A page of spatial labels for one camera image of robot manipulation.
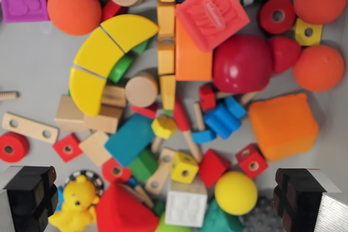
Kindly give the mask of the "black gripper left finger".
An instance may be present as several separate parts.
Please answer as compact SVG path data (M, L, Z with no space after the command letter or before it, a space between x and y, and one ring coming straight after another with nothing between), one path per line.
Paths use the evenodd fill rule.
M1 173L1 231L45 231L58 204L53 166L10 166Z

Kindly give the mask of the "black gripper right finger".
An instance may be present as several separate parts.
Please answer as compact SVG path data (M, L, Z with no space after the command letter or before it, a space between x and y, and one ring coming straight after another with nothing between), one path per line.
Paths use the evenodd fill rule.
M279 168L273 202L285 231L347 231L347 193L316 168Z

